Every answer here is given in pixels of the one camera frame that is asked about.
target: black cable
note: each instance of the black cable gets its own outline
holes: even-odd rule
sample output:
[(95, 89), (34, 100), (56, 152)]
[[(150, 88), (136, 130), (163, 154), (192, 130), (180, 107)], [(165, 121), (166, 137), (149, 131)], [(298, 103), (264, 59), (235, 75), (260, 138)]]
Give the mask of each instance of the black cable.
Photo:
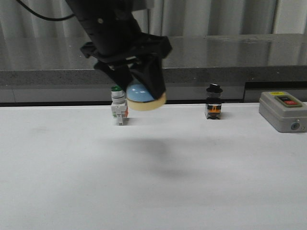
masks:
[(47, 20), (47, 21), (53, 21), (53, 22), (59, 22), (59, 21), (64, 21), (67, 20), (69, 18), (72, 18), (73, 16), (75, 16), (74, 14), (68, 15), (66, 17), (63, 18), (48, 18), (45, 17), (43, 15), (40, 15), (38, 13), (36, 13), (35, 11), (33, 11), (31, 8), (29, 8), (26, 4), (24, 4), (21, 0), (16, 0), (20, 5), (22, 5), (27, 11), (29, 11), (30, 13), (34, 14), (36, 17), (39, 17), (41, 19)]

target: beige base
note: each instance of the beige base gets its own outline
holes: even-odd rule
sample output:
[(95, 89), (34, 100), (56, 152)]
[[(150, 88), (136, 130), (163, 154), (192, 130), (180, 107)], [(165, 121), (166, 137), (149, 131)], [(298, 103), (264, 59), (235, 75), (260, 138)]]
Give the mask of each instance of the beige base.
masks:
[(166, 93), (163, 93), (162, 96), (155, 101), (151, 102), (135, 102), (127, 99), (128, 108), (137, 110), (137, 111), (149, 111), (157, 109), (166, 103)]

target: red button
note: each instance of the red button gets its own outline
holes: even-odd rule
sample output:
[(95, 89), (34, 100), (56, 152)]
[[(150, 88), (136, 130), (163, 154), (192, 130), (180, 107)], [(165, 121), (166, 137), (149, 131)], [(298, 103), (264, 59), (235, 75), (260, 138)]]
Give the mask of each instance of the red button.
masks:
[(294, 105), (297, 104), (295, 101), (285, 101), (286, 104), (288, 105)]

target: gray control box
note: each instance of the gray control box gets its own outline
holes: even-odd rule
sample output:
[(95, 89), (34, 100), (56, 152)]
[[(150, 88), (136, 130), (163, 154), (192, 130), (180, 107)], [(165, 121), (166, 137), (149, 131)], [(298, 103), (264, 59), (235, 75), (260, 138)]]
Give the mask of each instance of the gray control box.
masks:
[(287, 92), (263, 92), (259, 113), (279, 132), (307, 131), (307, 105)]

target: white tabletop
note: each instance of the white tabletop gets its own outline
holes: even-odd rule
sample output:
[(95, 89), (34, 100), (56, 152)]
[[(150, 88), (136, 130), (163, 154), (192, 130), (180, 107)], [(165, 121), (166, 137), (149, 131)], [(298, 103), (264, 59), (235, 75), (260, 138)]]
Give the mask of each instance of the white tabletop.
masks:
[(306, 230), (307, 133), (258, 107), (0, 108), (0, 229)]

